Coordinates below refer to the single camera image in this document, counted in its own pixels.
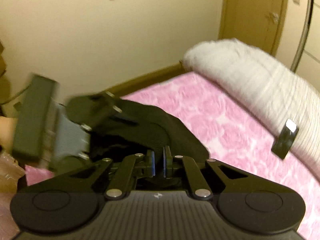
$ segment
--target black object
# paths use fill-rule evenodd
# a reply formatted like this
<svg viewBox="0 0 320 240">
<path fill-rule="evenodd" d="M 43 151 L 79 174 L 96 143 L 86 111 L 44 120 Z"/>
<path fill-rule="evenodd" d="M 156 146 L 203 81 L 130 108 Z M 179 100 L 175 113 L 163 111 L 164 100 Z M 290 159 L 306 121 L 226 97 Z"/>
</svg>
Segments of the black object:
<svg viewBox="0 0 320 240">
<path fill-rule="evenodd" d="M 34 75 L 19 112 L 12 156 L 21 163 L 38 163 L 43 154 L 46 119 L 56 82 Z"/>
<path fill-rule="evenodd" d="M 40 99 L 48 111 L 54 82 L 35 77 L 32 84 L 14 148 L 22 160 L 38 161 L 46 115 L 38 109 L 29 137 L 26 120 L 36 113 L 30 102 Z M 68 107 L 70 119 L 91 135 L 91 158 L 13 197 L 10 209 L 21 231 L 15 239 L 302 240 L 296 230 L 305 204 L 298 193 L 207 159 L 177 118 L 108 93 L 74 98 Z"/>
<path fill-rule="evenodd" d="M 296 230 L 305 204 L 293 190 L 217 160 L 164 156 L 181 188 L 137 190 L 148 156 L 129 155 L 23 189 L 10 206 L 15 239 L 303 239 Z M 202 188 L 211 197 L 195 196 Z"/>
<path fill-rule="evenodd" d="M 111 146 L 123 147 L 128 142 L 131 148 L 124 152 L 134 153 L 137 149 L 143 150 L 141 147 L 152 149 L 156 165 L 162 165 L 163 147 L 166 145 L 172 152 L 181 152 L 197 163 L 204 163 L 209 157 L 207 149 L 178 118 L 156 106 L 100 93 L 72 98 L 66 104 L 66 114 L 71 121 L 89 129 L 94 142 L 89 155 L 94 159 L 107 154 Z M 122 138 L 122 141 L 117 143 L 118 138 L 115 137 Z"/>
<path fill-rule="evenodd" d="M 19 166 L 25 170 L 25 165 L 24 164 L 21 164 L 19 163 Z M 18 182 L 17 182 L 17 190 L 20 191 L 21 189 L 25 188 L 28 186 L 28 183 L 27 183 L 27 176 L 26 175 L 23 175 L 20 179 L 18 179 Z"/>
<path fill-rule="evenodd" d="M 279 158 L 284 160 L 290 148 L 299 132 L 299 127 L 290 127 L 291 125 L 295 125 L 293 121 L 290 119 L 287 120 L 286 124 L 281 130 L 279 137 L 273 142 L 271 151 L 277 155 Z"/>
<path fill-rule="evenodd" d="M 4 111 L 3 111 L 3 109 L 2 109 L 2 106 L 0 106 L 0 116 L 6 117 L 5 114 L 4 114 Z"/>
</svg>

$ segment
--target door frame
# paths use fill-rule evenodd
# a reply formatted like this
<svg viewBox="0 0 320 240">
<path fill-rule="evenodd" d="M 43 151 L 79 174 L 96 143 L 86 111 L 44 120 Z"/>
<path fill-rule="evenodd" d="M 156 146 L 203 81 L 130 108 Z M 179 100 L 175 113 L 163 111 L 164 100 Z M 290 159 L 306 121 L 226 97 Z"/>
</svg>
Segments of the door frame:
<svg viewBox="0 0 320 240">
<path fill-rule="evenodd" d="M 222 2 L 221 21 L 220 21 L 220 29 L 219 29 L 219 40 L 222 39 L 222 35 L 223 35 L 223 31 L 224 31 L 225 14 L 226 14 L 226 11 L 227 11 L 227 1 L 228 0 L 223 0 L 223 2 Z M 283 27 L 284 27 L 285 16 L 286 16 L 286 13 L 287 13 L 287 7 L 288 7 L 288 0 L 282 0 L 279 24 L 278 24 L 278 28 L 277 28 L 277 31 L 276 31 L 275 40 L 274 40 L 273 45 L 272 45 L 272 50 L 271 50 L 271 55 L 273 57 L 276 56 L 276 53 L 277 53 L 277 50 L 278 50 L 278 47 L 279 47 L 281 34 L 282 34 L 282 31 L 283 31 Z"/>
</svg>

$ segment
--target wooden door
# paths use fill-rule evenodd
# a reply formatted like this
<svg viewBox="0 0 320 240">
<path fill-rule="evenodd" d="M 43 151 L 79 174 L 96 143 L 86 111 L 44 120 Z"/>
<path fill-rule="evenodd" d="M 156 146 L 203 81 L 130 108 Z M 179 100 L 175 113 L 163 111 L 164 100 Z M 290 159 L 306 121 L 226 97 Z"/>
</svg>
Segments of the wooden door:
<svg viewBox="0 0 320 240">
<path fill-rule="evenodd" d="M 287 0 L 224 0 L 220 37 L 237 38 L 275 54 L 286 5 Z"/>
</svg>

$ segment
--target black tag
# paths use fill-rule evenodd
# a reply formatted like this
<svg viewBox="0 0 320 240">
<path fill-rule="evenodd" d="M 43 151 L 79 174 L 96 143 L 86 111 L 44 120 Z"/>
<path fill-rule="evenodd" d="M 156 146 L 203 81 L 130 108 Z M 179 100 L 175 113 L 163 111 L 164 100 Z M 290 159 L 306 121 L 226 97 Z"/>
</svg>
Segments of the black tag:
<svg viewBox="0 0 320 240">
<path fill-rule="evenodd" d="M 271 151 L 283 160 L 289 152 L 298 131 L 299 127 L 292 120 L 288 119 L 279 137 L 274 141 Z"/>
</svg>

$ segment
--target black cable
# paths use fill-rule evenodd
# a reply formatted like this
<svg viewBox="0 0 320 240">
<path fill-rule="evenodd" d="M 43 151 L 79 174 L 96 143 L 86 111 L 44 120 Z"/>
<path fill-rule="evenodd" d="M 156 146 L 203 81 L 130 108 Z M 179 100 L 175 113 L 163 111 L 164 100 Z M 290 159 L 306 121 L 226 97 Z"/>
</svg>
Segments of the black cable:
<svg viewBox="0 0 320 240">
<path fill-rule="evenodd" d="M 22 89 L 20 92 L 16 93 L 13 97 L 8 99 L 7 101 L 5 101 L 3 103 L 0 103 L 0 106 L 6 105 L 6 104 L 10 103 L 11 101 L 15 100 L 16 98 L 18 98 L 19 96 L 21 96 L 29 88 L 29 86 L 27 86 L 26 88 Z"/>
</svg>

